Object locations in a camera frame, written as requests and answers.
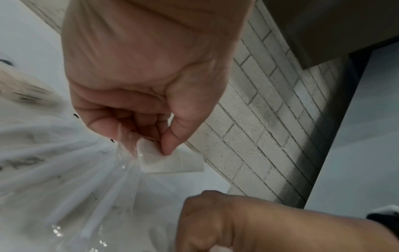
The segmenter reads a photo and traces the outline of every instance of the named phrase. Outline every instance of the human hand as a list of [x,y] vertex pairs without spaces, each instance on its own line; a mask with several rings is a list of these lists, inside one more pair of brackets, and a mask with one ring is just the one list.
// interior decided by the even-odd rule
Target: human hand
[[171,154],[222,96],[253,1],[71,0],[62,46],[72,105],[105,137],[122,123]]
[[207,252],[215,245],[234,252],[398,251],[384,226],[290,208],[250,197],[205,191],[186,200],[176,252]]

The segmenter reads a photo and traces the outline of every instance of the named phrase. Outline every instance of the floor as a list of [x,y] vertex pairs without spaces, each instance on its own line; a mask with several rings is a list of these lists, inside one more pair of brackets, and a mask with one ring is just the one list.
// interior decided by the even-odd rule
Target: floor
[[[21,0],[60,32],[69,0]],[[188,145],[229,193],[302,208],[358,77],[347,57],[302,70],[262,1],[246,24],[229,85]]]

